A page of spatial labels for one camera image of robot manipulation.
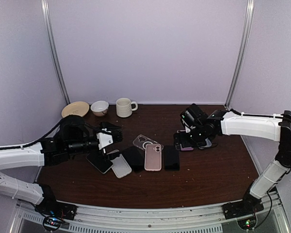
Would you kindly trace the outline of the light blue phone case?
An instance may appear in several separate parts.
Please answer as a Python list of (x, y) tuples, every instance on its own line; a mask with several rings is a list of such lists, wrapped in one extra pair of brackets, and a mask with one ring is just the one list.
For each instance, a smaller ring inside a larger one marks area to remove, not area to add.
[(209, 149), (212, 147), (212, 142), (206, 138), (204, 143), (199, 143), (198, 148), (203, 150), (203, 149)]

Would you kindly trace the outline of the black phone with dark case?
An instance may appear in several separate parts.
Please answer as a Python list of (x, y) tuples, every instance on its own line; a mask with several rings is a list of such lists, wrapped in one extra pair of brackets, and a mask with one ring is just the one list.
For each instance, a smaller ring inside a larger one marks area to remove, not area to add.
[(121, 153), (135, 173), (139, 173), (144, 170), (145, 159), (137, 147), (131, 146), (124, 149)]

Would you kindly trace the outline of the clear magsafe phone case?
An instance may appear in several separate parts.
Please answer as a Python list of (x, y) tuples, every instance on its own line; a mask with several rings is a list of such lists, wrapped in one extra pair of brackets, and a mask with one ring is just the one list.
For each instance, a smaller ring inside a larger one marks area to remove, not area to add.
[(146, 151), (146, 146), (148, 144), (158, 144), (157, 141), (145, 136), (145, 135), (138, 135), (134, 140), (133, 140), (133, 145), (143, 151)]

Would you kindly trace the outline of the pinkish beige phone case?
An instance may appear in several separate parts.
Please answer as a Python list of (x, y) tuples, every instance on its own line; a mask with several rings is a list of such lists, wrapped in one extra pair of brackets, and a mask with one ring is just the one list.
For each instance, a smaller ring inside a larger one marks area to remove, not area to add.
[(160, 171), (162, 169), (162, 147), (160, 144), (147, 144), (145, 147), (145, 170)]

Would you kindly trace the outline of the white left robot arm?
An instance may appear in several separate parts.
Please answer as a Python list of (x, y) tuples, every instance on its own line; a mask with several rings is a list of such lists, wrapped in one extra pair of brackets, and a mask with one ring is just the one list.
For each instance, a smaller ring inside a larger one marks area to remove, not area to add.
[(2, 170), (56, 166), (85, 153), (103, 158), (105, 149), (122, 139), (120, 126), (102, 122), (94, 127), (80, 116), (66, 116), (35, 141), (0, 147), (0, 195), (40, 205), (50, 216), (54, 216), (60, 211), (60, 205), (48, 185), (27, 183), (3, 174)]

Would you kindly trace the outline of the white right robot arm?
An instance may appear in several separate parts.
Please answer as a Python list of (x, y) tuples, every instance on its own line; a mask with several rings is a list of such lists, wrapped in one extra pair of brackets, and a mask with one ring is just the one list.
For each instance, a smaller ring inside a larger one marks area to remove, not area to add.
[(251, 136), (279, 143), (275, 158), (250, 185), (239, 203), (242, 214), (251, 213), (258, 201), (291, 171), (291, 111), (256, 115), (230, 109), (216, 110), (207, 115), (193, 103), (180, 114), (180, 120), (184, 130), (174, 134), (177, 150), (207, 149), (215, 137), (222, 135)]

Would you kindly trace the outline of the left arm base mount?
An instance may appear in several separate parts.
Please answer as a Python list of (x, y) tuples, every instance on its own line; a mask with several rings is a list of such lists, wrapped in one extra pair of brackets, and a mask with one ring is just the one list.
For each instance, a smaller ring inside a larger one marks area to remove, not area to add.
[(42, 226), (47, 232), (58, 230), (65, 220), (74, 220), (77, 206), (74, 204), (63, 203), (56, 200), (50, 186), (41, 184), (42, 201), (34, 205), (34, 209), (43, 216)]

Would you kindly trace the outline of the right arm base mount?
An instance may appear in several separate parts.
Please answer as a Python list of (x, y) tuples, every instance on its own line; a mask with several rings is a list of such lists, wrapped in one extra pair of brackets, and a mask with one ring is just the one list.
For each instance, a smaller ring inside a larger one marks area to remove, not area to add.
[(258, 225), (257, 212), (264, 210), (261, 199), (250, 195), (248, 187), (240, 201), (228, 202), (222, 206), (225, 219), (236, 218), (238, 226), (242, 230), (253, 230)]

